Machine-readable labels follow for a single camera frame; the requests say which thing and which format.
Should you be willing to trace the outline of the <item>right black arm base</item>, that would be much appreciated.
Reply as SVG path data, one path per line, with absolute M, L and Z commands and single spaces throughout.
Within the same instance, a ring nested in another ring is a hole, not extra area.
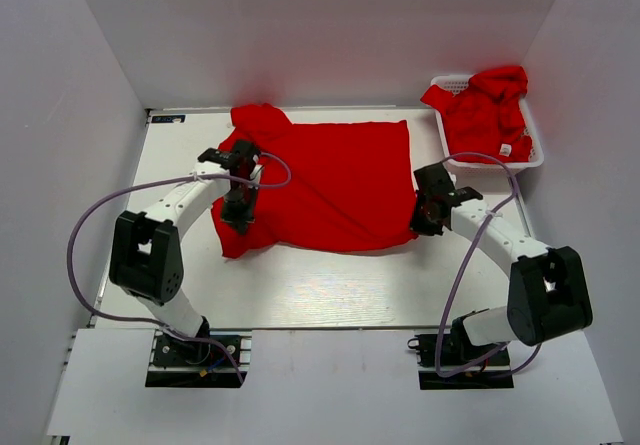
M 436 333 L 418 333 L 407 341 L 407 348 L 417 358 L 418 382 L 421 391 L 501 390 L 512 389 L 514 381 L 507 373 L 511 361 L 506 349 L 490 359 L 453 377 L 440 377 L 435 370 Z M 460 347 L 446 333 L 441 352 L 441 368 L 450 371 L 488 353 L 493 346 L 463 355 Z

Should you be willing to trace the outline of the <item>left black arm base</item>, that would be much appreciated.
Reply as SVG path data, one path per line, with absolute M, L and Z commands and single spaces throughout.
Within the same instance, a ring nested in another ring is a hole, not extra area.
M 224 350 L 157 332 L 146 372 L 147 388 L 238 389 L 249 370 L 251 335 L 212 335 Z

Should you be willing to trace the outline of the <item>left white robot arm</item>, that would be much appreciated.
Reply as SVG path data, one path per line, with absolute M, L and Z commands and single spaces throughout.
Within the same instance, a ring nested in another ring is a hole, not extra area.
M 246 140 L 229 151 L 209 148 L 197 159 L 192 176 L 155 204 L 117 218 L 109 280 L 135 297 L 172 332 L 177 352 L 199 364 L 211 352 L 208 321 L 181 290 L 181 241 L 199 217 L 222 201 L 221 220 L 243 236 L 254 221 L 261 166 L 260 151 Z

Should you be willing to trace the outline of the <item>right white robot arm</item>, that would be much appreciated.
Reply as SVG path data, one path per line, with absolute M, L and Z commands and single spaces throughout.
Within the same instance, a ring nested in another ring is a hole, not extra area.
M 461 362 L 487 359 L 518 341 L 538 346 L 585 329 L 593 310 L 583 263 L 569 246 L 553 248 L 525 235 L 490 207 L 471 187 L 459 188 L 437 163 L 414 173 L 416 204 L 410 228 L 424 236 L 452 231 L 483 252 L 508 279 L 505 306 L 474 311 L 442 324 L 436 351 L 451 351 Z

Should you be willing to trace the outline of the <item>red t shirt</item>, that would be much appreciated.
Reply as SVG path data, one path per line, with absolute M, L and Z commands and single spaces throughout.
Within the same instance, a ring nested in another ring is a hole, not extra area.
M 336 253 L 403 245 L 416 196 L 406 121 L 304 124 L 269 104 L 234 107 L 220 143 L 254 143 L 264 166 L 255 220 L 245 234 L 211 210 L 222 255 L 238 259 L 277 243 Z

